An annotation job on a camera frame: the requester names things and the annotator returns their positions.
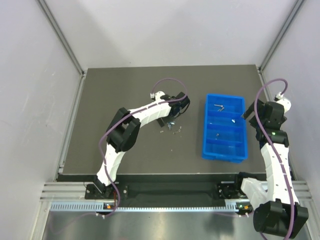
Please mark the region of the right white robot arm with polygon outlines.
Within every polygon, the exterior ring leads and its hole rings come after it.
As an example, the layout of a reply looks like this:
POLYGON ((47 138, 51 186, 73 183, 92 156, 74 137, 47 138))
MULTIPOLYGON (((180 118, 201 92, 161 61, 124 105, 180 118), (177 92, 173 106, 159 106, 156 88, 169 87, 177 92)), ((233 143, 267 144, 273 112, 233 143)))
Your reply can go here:
POLYGON ((274 101, 257 100, 243 113, 256 130, 256 139, 264 160, 267 188, 252 174, 241 173, 240 192, 252 206, 254 229, 284 239, 294 239, 309 218, 293 189, 289 166, 289 138, 281 130, 291 102, 281 93, 274 101))

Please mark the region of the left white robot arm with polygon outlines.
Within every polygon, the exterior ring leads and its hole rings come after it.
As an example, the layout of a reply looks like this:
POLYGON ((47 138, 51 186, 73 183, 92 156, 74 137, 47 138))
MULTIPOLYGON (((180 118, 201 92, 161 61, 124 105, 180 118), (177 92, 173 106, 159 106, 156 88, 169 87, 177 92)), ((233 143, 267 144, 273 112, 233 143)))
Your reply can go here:
POLYGON ((152 102, 142 107, 120 108, 99 141, 102 164, 93 184, 103 195, 112 191, 122 158, 135 145, 140 129, 153 121, 171 121, 179 117, 191 102, 184 92, 170 96, 158 91, 151 93, 150 98, 152 102))

